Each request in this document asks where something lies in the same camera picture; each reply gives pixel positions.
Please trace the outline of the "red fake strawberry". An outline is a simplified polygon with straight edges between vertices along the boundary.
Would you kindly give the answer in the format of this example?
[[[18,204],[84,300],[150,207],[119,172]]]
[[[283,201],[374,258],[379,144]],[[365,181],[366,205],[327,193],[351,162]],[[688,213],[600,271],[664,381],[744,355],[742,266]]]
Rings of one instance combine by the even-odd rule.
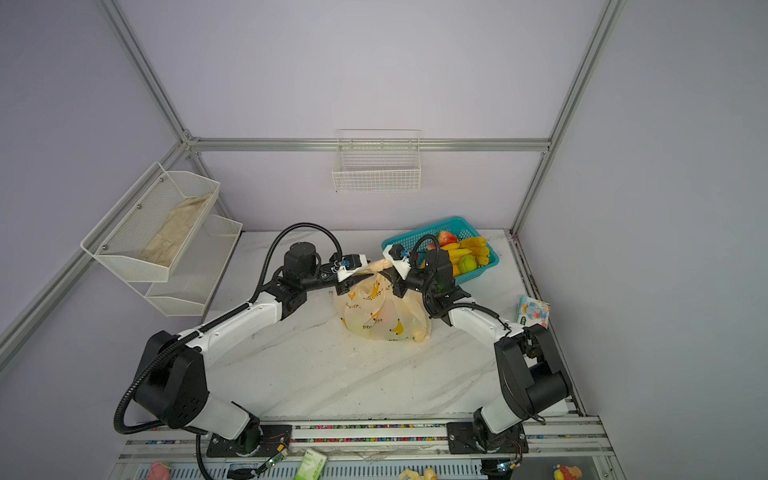
[[[449,231],[441,231],[438,235],[438,241],[441,247],[459,242],[458,237]]]

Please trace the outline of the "teal plastic fruit basket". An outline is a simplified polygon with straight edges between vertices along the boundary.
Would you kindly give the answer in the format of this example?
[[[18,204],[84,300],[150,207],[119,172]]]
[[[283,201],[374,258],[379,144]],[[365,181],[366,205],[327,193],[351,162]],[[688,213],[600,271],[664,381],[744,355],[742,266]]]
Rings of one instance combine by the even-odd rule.
[[[381,243],[381,248],[384,249],[385,246],[393,243],[400,243],[407,250],[411,250],[412,247],[416,244],[416,242],[424,235],[432,234],[435,237],[438,237],[441,231],[449,231],[453,233],[458,237],[458,240],[464,240],[471,237],[482,237],[478,232],[478,230],[475,229],[466,219],[460,216],[454,216],[445,220],[438,221],[436,223],[419,227],[415,230],[411,230],[411,231],[396,235],[394,237],[390,237]],[[490,243],[487,240],[486,242],[487,242],[487,245],[490,247],[490,251],[491,251],[490,265],[488,267],[485,267],[473,273],[470,273],[469,275],[460,276],[456,278],[456,281],[459,284],[478,278],[485,270],[495,267],[499,263],[499,255],[496,253],[494,248],[490,245]]]

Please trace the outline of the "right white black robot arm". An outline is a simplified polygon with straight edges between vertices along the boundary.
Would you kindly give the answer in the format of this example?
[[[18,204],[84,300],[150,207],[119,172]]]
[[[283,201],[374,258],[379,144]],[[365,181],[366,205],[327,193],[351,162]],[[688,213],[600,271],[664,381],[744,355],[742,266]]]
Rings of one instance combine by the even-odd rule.
[[[498,396],[474,412],[469,438],[462,446],[449,449],[522,456],[527,451],[522,423],[543,423],[545,410],[573,394],[554,335],[541,323],[515,323],[477,303],[457,284],[446,251],[419,251],[426,242],[437,244],[438,239],[424,235],[411,249],[399,243],[385,246],[383,255],[391,265],[382,274],[396,296],[420,294],[430,318],[490,347],[500,385]]]

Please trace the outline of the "cream banana print plastic bag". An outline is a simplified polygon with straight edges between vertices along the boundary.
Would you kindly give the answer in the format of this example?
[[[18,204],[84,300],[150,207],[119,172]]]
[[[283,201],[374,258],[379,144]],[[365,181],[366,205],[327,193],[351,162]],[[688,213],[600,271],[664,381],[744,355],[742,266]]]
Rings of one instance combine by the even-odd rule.
[[[337,314],[348,331],[366,340],[426,342],[432,324],[422,295],[413,290],[403,297],[395,295],[392,282],[383,275],[390,267],[389,260],[369,264],[362,273],[368,277],[348,293],[334,296]]]

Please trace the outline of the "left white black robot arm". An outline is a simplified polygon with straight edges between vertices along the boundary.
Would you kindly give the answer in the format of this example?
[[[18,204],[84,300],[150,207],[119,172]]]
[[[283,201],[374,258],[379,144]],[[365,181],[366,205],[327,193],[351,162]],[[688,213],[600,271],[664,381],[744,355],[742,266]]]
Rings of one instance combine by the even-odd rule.
[[[347,292],[364,266],[363,256],[344,255],[336,236],[311,222],[295,223],[280,232],[266,256],[273,257],[279,243],[299,229],[319,231],[331,240],[335,252],[329,261],[322,261],[313,244],[297,242],[274,273],[267,265],[262,267],[253,294],[241,305],[177,335],[166,331],[153,335],[116,406],[113,428],[117,433],[133,435],[160,426],[193,433],[195,460],[203,478],[210,476],[203,461],[205,434],[231,441],[247,453],[259,448],[260,419],[210,392],[209,367],[246,339],[295,313],[309,292],[326,288]]]

